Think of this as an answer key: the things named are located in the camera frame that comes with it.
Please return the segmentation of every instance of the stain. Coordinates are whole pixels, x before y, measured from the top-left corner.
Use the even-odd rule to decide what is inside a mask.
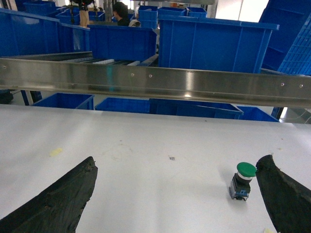
[[[133,153],[133,149],[130,146],[120,143],[103,151],[102,155],[110,157],[114,161],[122,161],[127,159],[131,153]]]
[[[57,148],[57,149],[54,149],[50,152],[50,157],[55,157],[57,156],[59,153],[61,153],[63,151],[62,148]]]
[[[122,157],[119,156],[119,155],[111,155],[111,158],[114,160],[114,161],[121,161],[122,160]]]

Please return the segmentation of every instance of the small sticker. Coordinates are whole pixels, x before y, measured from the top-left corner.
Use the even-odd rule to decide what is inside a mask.
[[[63,151],[62,148],[57,148],[57,149],[54,149],[50,152],[50,157],[54,157],[54,156],[57,156],[59,153],[61,153]]]

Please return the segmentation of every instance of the yellow mark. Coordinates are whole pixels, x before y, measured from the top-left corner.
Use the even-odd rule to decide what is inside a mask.
[[[265,228],[263,233],[274,233],[272,230],[268,229],[268,228]]]
[[[60,152],[62,152],[63,149],[62,148],[57,148],[57,149],[54,149],[50,152],[50,157],[54,157],[54,156],[57,156]]]

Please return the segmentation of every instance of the black hair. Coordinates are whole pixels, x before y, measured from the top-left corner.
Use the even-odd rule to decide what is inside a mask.
[[[116,2],[116,4],[113,5],[112,11],[117,12],[121,18],[128,18],[127,5],[123,2]]]

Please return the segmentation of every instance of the stainless steel rail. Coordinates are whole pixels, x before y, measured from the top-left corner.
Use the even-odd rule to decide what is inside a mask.
[[[84,53],[80,57],[89,57]],[[66,60],[73,58],[65,55]],[[311,77],[0,58],[0,88],[311,108]]]

